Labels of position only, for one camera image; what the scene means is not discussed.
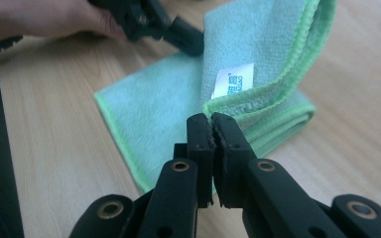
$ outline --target table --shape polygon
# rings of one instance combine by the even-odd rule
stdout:
[[[162,1],[200,28],[203,13],[222,2]],[[139,197],[92,95],[175,51],[149,39],[132,44],[79,34],[26,38],[0,55],[26,237],[67,237],[100,196]],[[317,115],[268,158],[325,204],[344,193],[381,204],[381,1],[338,1],[327,45],[301,90]],[[217,202],[198,212],[197,237],[245,236],[241,210]]]

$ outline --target light blue towel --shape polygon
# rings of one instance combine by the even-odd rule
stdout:
[[[139,187],[154,187],[195,113],[233,116],[259,158],[300,130],[315,108],[296,89],[325,44],[334,7],[334,0],[224,4],[205,15],[203,57],[176,54],[97,92]],[[218,72],[247,63],[253,88],[211,100]]]

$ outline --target folded towel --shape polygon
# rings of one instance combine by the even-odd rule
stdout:
[[[202,57],[173,55],[95,93],[142,191],[154,187],[174,143],[186,142],[195,113],[233,116],[259,158],[300,130],[315,108],[297,86],[325,44],[334,9],[335,0],[224,4],[204,17]],[[234,93],[228,84],[211,99],[218,73],[243,65],[253,65],[253,88]]]

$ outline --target wooden table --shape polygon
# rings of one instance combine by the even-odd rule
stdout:
[[[221,0],[163,1],[197,26]],[[175,51],[167,44],[27,38],[0,55],[0,82],[26,237],[66,237],[96,198],[140,194],[93,93]],[[381,204],[381,1],[340,0],[329,40],[301,84],[317,115],[271,153],[325,204]],[[198,213],[197,237],[245,237],[241,210]]]

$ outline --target towel fold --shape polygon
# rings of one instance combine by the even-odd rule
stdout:
[[[314,106],[297,91],[327,39],[334,0],[238,0],[204,17],[204,54],[176,54],[95,93],[138,186],[152,189],[186,120],[233,116],[259,158],[299,131]],[[221,70],[253,63],[253,88],[210,99]]]

